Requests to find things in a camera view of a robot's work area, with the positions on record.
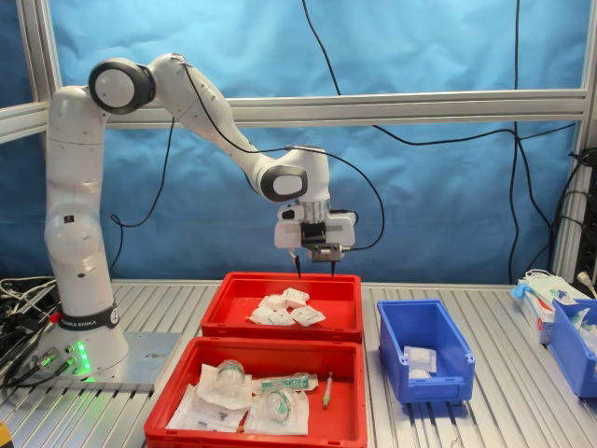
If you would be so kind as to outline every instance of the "plastic bin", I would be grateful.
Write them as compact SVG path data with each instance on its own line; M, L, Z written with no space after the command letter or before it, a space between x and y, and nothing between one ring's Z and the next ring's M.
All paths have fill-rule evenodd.
M475 358L439 300L379 301L380 355L394 394L402 404L459 401L473 394ZM437 374L409 379L404 346L437 351Z
M166 429L188 384L195 385L201 364L217 366L236 359L254 378L316 373L320 384L307 392L309 434L272 436ZM326 410L327 368L333 372L331 401ZM188 344L174 373L145 424L147 447L284 447L311 448L367 446L367 416L363 349L356 343L271 341L236 338L196 338Z
M247 317L270 294L288 287L307 292L307 302L326 320L309 327L259 325ZM345 341L360 343L363 336L361 280L356 275L307 273L229 273L201 321L204 336L232 338Z
M597 397L595 354L587 347L570 320L576 313L589 308L585 316L591 324L597 324L597 301L577 300L576 305L561 305L553 301L556 318L551 332L551 353L560 364L572 391L581 398Z

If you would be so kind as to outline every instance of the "white box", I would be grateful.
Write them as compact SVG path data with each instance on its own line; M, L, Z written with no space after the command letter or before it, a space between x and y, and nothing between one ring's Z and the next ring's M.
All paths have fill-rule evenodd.
M514 301L522 309L522 313L531 328L535 330L537 341L539 343L549 343L555 316L551 308L539 300L532 291L526 291L522 299L515 298Z

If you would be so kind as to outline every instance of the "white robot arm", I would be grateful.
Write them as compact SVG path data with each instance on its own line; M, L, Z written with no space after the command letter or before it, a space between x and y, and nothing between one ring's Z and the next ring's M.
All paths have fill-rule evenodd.
M306 247L313 261L336 262L354 244L354 214L329 211L323 149L294 147L277 160L259 153L236 127L224 96L180 54L164 54L148 66L123 59L99 63L88 86L59 89L49 108L45 239L62 304L59 325L40 339L39 352L56 348L74 357L66 376L110 368L128 351L99 219L104 127L110 114L131 113L154 100L222 148L254 191L272 202L294 201L278 211L277 247Z

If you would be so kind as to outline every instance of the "metal table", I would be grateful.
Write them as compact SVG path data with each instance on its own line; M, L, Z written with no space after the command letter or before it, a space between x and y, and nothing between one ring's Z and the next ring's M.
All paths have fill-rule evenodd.
M0 408L15 446L144 445L143 424L200 322L216 281L115 281L129 331L182 333L155 393L36 387ZM508 295L508 287L363 285L369 446L399 448L597 447L597 400L578 399L547 348ZM378 356L377 301L440 298L477 359L473 398L401 406Z

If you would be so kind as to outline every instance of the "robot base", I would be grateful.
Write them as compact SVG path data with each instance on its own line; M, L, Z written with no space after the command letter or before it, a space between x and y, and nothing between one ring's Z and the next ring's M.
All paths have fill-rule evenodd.
M153 391L178 346L180 333L125 331L124 338L129 345L129 353L117 365L82 381L59 377L54 382L48 381L48 385L76 389L87 388L94 383L104 390ZM37 378L43 377L35 375L33 380Z

